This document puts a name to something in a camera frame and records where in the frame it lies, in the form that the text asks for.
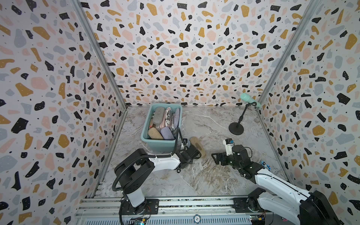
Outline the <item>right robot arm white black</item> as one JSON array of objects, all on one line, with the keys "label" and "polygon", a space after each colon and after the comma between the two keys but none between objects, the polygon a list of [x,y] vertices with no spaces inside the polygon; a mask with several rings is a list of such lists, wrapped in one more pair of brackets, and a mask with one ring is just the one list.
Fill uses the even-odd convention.
[{"label": "right robot arm white black", "polygon": [[236,203],[235,209],[275,213],[295,225],[339,225],[335,211],[325,195],[309,192],[274,175],[263,165],[254,162],[242,145],[226,144],[226,151],[213,153],[217,165],[231,166],[245,179],[259,187],[246,201]]}]

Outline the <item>grey felt case front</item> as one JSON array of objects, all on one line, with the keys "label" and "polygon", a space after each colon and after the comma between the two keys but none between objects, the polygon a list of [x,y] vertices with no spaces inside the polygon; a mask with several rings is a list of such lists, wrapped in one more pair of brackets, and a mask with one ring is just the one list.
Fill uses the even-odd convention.
[{"label": "grey felt case front", "polygon": [[155,109],[153,114],[153,124],[158,125],[161,124],[164,118],[165,114],[165,108],[162,106],[159,106]]}]

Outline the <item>purple felt case diagonal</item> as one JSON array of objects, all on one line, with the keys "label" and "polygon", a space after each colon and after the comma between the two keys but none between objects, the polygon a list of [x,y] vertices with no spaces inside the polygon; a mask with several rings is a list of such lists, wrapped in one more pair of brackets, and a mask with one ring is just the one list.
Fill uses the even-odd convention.
[{"label": "purple felt case diagonal", "polygon": [[179,126],[179,121],[180,121],[180,109],[177,108],[175,110],[175,113],[173,114],[173,118],[172,118],[172,127],[173,129],[177,129]]}]

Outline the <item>purple felt case horizontal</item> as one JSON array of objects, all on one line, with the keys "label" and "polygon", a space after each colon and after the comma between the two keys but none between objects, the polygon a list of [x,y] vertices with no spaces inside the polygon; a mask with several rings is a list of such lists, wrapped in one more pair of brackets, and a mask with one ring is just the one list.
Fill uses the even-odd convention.
[{"label": "purple felt case horizontal", "polygon": [[164,140],[172,141],[175,139],[175,137],[173,136],[173,133],[169,127],[162,128],[160,133]]}]

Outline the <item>teal plastic storage box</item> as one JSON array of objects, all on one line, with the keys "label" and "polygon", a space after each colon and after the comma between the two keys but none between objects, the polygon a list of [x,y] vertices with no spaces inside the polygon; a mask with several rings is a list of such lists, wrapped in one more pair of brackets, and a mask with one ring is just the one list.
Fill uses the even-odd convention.
[{"label": "teal plastic storage box", "polygon": [[145,123],[142,129],[141,133],[141,140],[148,144],[150,150],[153,152],[165,152],[169,153],[172,152],[175,147],[175,140],[154,140],[151,139],[148,135],[149,130],[149,124],[152,118],[153,113],[155,112],[156,108],[158,107],[170,107],[172,111],[175,111],[176,109],[179,109],[180,111],[180,117],[179,117],[179,128],[182,128],[182,113],[183,108],[179,104],[166,104],[166,103],[156,103],[153,104],[150,109],[148,110],[147,117],[145,119]]}]

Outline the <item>tan felt case front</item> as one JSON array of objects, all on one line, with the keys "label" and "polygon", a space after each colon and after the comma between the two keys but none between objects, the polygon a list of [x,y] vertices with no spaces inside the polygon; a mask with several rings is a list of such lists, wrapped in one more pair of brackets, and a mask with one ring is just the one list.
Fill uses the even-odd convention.
[{"label": "tan felt case front", "polygon": [[148,136],[152,140],[164,140],[163,136],[159,133],[159,131],[155,127],[151,127],[148,130]]}]

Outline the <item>pink glasses case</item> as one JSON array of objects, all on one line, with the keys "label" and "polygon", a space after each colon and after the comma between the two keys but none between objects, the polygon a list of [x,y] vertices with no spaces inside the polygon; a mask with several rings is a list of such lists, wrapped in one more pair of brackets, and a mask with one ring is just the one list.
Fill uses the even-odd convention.
[{"label": "pink glasses case", "polygon": [[162,122],[161,122],[161,124],[160,124],[160,129],[162,129],[162,128],[164,128],[164,127],[166,127],[167,126],[167,120],[166,119],[164,119]]}]

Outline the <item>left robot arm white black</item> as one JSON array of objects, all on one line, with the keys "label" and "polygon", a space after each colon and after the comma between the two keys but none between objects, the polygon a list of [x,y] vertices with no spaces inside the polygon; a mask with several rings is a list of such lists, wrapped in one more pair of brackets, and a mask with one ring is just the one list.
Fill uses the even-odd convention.
[{"label": "left robot arm white black", "polygon": [[116,166],[114,170],[116,178],[112,184],[112,191],[120,191],[133,208],[142,207],[145,205],[146,198],[141,186],[152,172],[175,170],[179,173],[201,156],[201,152],[193,145],[181,151],[160,155],[137,149]]}]

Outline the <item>newspaper flag case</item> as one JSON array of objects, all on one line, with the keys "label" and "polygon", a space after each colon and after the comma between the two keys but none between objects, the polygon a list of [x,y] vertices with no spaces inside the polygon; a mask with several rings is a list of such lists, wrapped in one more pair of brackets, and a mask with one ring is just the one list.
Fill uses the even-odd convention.
[{"label": "newspaper flag case", "polygon": [[165,111],[165,127],[170,128],[172,123],[172,109],[168,107]]}]

